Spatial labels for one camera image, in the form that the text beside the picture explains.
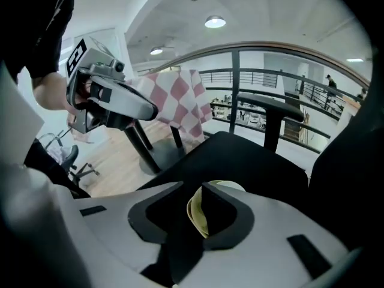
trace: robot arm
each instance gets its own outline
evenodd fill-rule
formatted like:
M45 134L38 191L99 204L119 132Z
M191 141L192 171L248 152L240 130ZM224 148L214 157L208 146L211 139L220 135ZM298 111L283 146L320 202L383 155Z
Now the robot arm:
M77 109L72 127L87 133L100 125L125 129L133 119L153 120L157 106L124 82L124 64L92 37L83 38L66 63L67 100ZM91 81L87 103L76 103L76 94Z

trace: wooden floor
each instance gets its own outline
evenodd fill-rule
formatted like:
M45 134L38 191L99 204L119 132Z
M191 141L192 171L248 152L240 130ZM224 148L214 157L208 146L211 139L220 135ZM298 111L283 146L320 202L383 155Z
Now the wooden floor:
M151 143L173 138L169 126L162 122L142 122L142 126ZM141 170L140 156L122 131L115 129L107 131L110 139L87 159L100 175L90 174L80 183L92 197L132 192L154 177ZM182 132L180 135L186 152L190 152L199 144L188 140Z

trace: chair backrest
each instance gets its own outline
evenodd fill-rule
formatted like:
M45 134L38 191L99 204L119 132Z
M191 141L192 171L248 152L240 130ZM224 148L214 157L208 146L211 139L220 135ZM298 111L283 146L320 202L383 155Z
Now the chair backrest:
M71 169L71 166L76 161L77 156L79 155L79 147L77 145L73 145L71 149L71 153L65 159L65 161L61 164L61 167L68 173Z
M375 57L376 65L381 65ZM384 83L374 69L370 89L350 124L314 164L307 214L352 249L374 237L384 154Z

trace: pink checkered cloth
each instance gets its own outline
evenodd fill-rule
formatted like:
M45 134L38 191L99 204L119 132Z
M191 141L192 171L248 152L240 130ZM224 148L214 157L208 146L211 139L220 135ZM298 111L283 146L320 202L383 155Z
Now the pink checkered cloth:
M167 71L127 81L158 107L157 119L204 141L202 123L212 119L206 89L197 70Z

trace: chair armrest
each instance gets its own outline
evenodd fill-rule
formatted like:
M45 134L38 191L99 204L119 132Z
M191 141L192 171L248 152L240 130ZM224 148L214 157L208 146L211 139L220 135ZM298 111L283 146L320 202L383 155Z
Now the chair armrest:
M298 108L269 97L240 93L237 96L237 101L253 104L265 109L264 147L272 152L275 152L277 148L283 118L289 117L299 122L304 120L304 114Z
M291 104L283 103L269 97L248 93L239 93L237 99L238 101L254 104L255 106L262 107L266 110L273 110L275 112L281 113L283 117L286 116L298 122L302 122L304 120L304 114L298 108Z

